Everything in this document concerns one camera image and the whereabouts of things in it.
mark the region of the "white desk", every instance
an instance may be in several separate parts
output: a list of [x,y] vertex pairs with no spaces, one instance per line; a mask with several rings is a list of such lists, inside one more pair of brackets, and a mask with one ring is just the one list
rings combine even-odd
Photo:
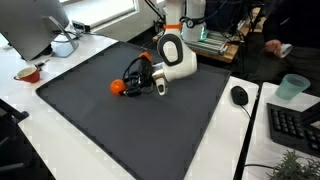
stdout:
[[[19,126],[57,180],[134,179],[35,94],[42,84],[115,42],[99,36],[84,36],[79,48],[67,59],[50,57],[41,72],[41,80],[35,84],[15,81],[13,76],[22,68],[49,57],[26,63],[14,49],[0,50],[0,98],[30,114]],[[230,90],[235,85],[248,92],[249,104],[245,108],[252,111],[258,85],[230,77],[185,179],[233,178],[249,123],[247,114],[232,103]]]
[[[274,93],[278,86],[270,83],[264,83],[260,95],[260,101],[257,109],[256,119],[252,131],[250,146],[246,159],[246,164],[263,164],[267,166],[276,166],[280,163],[280,158],[292,150],[285,146],[274,143],[270,138],[269,121],[267,114],[267,103],[284,106],[297,111],[304,111],[310,106],[320,101],[320,98],[301,93],[291,101],[279,99]],[[305,153],[297,151],[303,157],[310,157]],[[262,167],[246,167],[243,172],[243,180],[268,179],[267,174],[272,174],[272,169]]]

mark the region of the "glass cup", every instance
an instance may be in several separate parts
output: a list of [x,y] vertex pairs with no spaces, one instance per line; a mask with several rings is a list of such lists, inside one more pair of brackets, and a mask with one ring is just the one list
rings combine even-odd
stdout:
[[284,100],[291,100],[293,97],[306,90],[310,86],[310,81],[297,74],[287,74],[282,79],[276,95]]

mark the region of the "computer mouse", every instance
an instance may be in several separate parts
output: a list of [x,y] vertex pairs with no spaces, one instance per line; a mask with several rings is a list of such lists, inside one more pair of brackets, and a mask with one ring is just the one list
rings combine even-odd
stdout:
[[235,86],[231,89],[231,97],[236,105],[244,106],[248,104],[248,93],[240,86]]

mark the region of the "keyboard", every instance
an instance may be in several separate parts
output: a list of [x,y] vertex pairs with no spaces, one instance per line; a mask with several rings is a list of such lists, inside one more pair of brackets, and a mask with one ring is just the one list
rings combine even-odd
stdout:
[[271,139],[320,158],[320,133],[301,125],[301,112],[267,103]]

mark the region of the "black mat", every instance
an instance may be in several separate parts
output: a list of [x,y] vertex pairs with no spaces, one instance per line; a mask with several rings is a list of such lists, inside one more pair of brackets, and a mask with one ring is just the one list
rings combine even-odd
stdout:
[[110,83],[141,52],[119,42],[36,92],[135,178],[183,179],[230,72],[199,65],[194,75],[169,83],[166,96],[156,90],[135,98],[113,96]]

